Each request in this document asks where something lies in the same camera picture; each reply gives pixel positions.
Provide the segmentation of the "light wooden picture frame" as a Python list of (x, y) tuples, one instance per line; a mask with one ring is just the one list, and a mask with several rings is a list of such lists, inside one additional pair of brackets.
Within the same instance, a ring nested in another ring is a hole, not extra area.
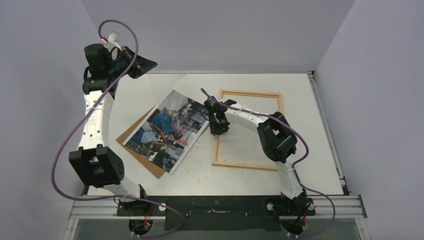
[[(282, 96), (281, 93), (263, 92), (263, 91), (243, 91), (243, 90), (234, 90), (234, 89), (220, 89), (219, 97), (222, 99), (224, 97), (224, 95), (276, 99), (278, 111), (283, 112), (283, 96)], [(220, 141), (220, 137), (218, 135), (216, 135), (214, 137), (214, 150), (213, 150), (213, 157), (212, 157), (212, 165), (213, 166), (215, 166), (215, 167), (238, 168), (238, 169), (263, 170), (263, 171), (271, 171), (271, 172), (277, 171), (277, 168), (275, 166), (271, 166), (271, 165), (219, 161), (219, 144), (220, 144), (219, 141)]]

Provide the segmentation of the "clear transparent plastic sheet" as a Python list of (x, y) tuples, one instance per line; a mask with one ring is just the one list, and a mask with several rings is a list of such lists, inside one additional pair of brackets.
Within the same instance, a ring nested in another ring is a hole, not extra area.
[(171, 91), (201, 102), (206, 99), (201, 88), (210, 95), (217, 94), (221, 88), (218, 76), (202, 73), (152, 73), (136, 80), (126, 77), (119, 84), (119, 95), (116, 98), (122, 101), (125, 110), (142, 115), (160, 104)]

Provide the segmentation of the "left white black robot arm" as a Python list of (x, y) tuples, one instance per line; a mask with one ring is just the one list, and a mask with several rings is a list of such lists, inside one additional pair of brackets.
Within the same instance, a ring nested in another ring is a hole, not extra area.
[(158, 64), (125, 46), (107, 49), (94, 43), (84, 48), (84, 54), (88, 66), (82, 89), (88, 119), (77, 150), (68, 155), (69, 162), (84, 185), (107, 190), (119, 198), (117, 215), (146, 215), (152, 209), (146, 191), (125, 176), (122, 159), (109, 148), (110, 113), (117, 89), (112, 83), (120, 75), (137, 79)]

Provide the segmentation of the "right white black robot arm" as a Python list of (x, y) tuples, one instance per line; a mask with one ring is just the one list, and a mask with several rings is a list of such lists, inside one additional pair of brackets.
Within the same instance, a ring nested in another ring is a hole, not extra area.
[(245, 108), (234, 100), (221, 102), (213, 96), (204, 102), (204, 107), (212, 135), (220, 136), (228, 132), (230, 124), (245, 127), (258, 134), (264, 154), (275, 162), (281, 184), (282, 209), (288, 215), (315, 215), (313, 200), (308, 197), (294, 168), (287, 161), (296, 153), (298, 139), (281, 112), (260, 113)]

